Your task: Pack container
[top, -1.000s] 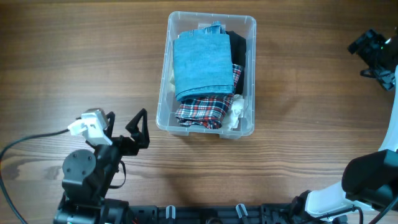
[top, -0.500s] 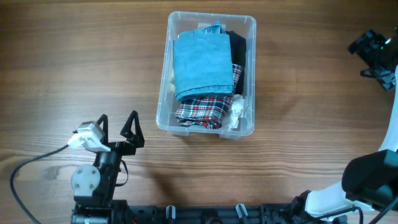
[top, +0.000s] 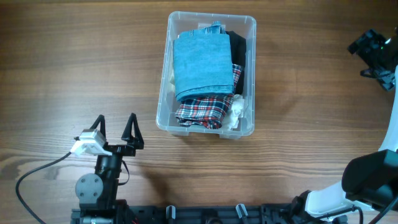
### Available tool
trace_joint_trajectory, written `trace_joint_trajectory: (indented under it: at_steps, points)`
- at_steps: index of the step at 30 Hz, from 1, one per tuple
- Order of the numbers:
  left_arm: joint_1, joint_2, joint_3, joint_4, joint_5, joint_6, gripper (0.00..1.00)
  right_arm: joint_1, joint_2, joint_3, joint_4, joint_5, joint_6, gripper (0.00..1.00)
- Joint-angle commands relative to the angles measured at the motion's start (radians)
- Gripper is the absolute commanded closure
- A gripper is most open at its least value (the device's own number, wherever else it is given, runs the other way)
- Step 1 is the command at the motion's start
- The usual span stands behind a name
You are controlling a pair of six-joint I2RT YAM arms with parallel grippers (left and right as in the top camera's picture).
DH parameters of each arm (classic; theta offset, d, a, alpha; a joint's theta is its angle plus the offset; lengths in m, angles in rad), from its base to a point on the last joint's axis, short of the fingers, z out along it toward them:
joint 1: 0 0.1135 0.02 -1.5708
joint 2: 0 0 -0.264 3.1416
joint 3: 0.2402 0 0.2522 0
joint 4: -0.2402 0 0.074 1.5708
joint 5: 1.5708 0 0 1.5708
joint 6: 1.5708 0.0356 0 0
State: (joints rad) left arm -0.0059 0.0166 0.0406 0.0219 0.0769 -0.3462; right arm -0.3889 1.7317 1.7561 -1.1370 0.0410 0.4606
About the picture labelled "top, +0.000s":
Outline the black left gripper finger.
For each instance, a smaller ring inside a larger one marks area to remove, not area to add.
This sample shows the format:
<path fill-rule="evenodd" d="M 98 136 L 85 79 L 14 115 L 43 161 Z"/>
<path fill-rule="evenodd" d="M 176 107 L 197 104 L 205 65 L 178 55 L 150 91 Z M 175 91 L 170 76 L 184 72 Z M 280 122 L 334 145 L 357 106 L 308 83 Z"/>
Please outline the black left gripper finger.
<path fill-rule="evenodd" d="M 121 140 L 125 141 L 126 145 L 132 147 L 133 149 L 144 148 L 144 140 L 139 129 L 137 116 L 135 113 L 130 114 L 126 127 L 121 136 Z"/>
<path fill-rule="evenodd" d="M 90 130 L 95 132 L 101 138 L 106 138 L 105 118 L 102 114 L 97 117 L 95 122 L 91 125 Z"/>

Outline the cream cloth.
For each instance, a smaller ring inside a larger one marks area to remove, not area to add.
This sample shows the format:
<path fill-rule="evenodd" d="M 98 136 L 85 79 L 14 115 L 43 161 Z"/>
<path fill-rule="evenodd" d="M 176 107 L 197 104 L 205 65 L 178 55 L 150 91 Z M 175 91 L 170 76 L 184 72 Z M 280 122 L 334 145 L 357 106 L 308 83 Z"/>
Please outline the cream cloth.
<path fill-rule="evenodd" d="M 175 93 L 175 76 L 174 76 L 174 70 L 171 69 L 169 72 L 169 82 L 167 85 L 167 91 L 171 93 Z"/>

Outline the plaid flannel cloth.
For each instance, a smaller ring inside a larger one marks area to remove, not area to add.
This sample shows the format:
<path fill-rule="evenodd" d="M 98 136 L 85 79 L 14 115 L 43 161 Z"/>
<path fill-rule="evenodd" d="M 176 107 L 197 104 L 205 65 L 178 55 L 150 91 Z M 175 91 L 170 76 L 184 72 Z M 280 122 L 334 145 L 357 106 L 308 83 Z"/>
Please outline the plaid flannel cloth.
<path fill-rule="evenodd" d="M 221 129 L 223 119 L 233 103 L 233 96 L 205 96 L 181 102 L 175 112 L 178 124 Z"/>

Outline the clear plastic storage bin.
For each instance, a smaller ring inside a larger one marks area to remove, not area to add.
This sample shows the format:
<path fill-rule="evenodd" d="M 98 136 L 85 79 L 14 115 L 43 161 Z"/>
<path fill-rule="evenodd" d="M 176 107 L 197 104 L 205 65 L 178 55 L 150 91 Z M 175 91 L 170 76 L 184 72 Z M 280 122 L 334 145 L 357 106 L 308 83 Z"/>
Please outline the clear plastic storage bin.
<path fill-rule="evenodd" d="M 234 31 L 246 39 L 246 65 L 244 71 L 244 111 L 236 129 L 207 129 L 203 126 L 180 126 L 174 116 L 180 103 L 175 99 L 175 90 L 170 79 L 173 70 L 173 41 L 183 31 L 202 29 L 214 21 L 220 21 L 227 31 Z M 218 134 L 223 139 L 239 139 L 249 136 L 255 128 L 255 82 L 256 82 L 256 28 L 257 21 L 251 16 L 209 14 L 174 11 L 169 15 L 162 78 L 159 90 L 156 124 L 170 134 L 188 136 L 190 133 Z"/>

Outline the blue denim jeans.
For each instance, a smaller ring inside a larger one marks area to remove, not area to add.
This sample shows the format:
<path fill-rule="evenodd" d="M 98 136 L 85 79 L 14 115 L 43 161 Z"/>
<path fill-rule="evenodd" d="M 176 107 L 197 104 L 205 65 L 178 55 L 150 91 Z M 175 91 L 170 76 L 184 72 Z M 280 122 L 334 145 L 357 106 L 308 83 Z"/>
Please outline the blue denim jeans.
<path fill-rule="evenodd" d="M 220 21 L 180 33 L 173 45 L 177 101 L 233 92 L 230 40 Z"/>

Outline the white printed t-shirt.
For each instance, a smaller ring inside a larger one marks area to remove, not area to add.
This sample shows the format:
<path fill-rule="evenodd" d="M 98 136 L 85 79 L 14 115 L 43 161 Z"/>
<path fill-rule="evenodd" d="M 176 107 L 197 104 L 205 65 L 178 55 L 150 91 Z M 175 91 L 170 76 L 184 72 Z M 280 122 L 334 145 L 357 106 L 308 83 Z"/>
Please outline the white printed t-shirt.
<path fill-rule="evenodd" d="M 223 119 L 221 128 L 227 131 L 236 129 L 239 124 L 239 118 L 243 117 L 244 106 L 245 106 L 245 99 L 243 98 L 243 96 L 239 94 L 234 95 L 233 103 L 229 107 L 228 112 Z"/>

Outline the black garment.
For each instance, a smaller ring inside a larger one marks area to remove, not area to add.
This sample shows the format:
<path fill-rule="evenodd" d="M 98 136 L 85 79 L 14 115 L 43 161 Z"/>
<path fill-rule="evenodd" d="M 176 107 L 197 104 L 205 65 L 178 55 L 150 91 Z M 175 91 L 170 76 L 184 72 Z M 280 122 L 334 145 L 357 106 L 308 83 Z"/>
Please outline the black garment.
<path fill-rule="evenodd" d="M 226 31 L 226 33 L 229 35 L 232 63 L 242 67 L 235 91 L 236 94 L 242 95 L 244 90 L 244 69 L 246 68 L 246 39 L 234 31 Z"/>

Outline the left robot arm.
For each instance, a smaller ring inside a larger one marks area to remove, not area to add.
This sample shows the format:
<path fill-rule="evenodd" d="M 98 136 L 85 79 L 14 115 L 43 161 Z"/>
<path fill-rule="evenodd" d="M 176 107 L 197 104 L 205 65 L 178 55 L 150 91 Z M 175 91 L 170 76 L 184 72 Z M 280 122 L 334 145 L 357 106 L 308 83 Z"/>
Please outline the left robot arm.
<path fill-rule="evenodd" d="M 134 212 L 125 199 L 117 199 L 118 187 L 126 184 L 119 180 L 123 167 L 127 167 L 124 157 L 134 157 L 138 149 L 144 148 L 144 140 L 132 113 L 121 136 L 125 144 L 110 145 L 106 140 L 105 119 L 97 117 L 89 129 L 85 129 L 75 138 L 71 153 L 80 156 L 83 153 L 97 157 L 95 171 L 81 176 L 75 193 L 79 199 L 79 209 L 73 210 L 71 222 L 74 224 L 91 223 L 138 223 Z"/>

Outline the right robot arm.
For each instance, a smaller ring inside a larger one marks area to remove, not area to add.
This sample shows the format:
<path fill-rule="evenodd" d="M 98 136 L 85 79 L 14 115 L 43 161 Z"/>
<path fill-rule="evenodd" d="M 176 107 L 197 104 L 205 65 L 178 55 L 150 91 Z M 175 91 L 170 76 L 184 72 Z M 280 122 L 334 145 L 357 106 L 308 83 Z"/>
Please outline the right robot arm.
<path fill-rule="evenodd" d="M 174 72 L 183 59 L 198 54 L 204 44 L 193 31 L 174 40 Z M 246 207 L 182 207 L 173 205 L 130 207 L 128 223 L 347 223 L 347 214 L 358 212 L 364 223 L 366 210 L 379 213 L 369 222 L 377 223 L 387 212 L 397 211 L 397 31 L 386 39 L 373 29 L 367 30 L 348 46 L 367 65 L 360 75 L 377 80 L 386 91 L 396 89 L 391 120 L 382 146 L 377 152 L 353 159 L 346 166 L 341 182 L 322 190 L 305 191 L 290 203 L 268 203 Z"/>

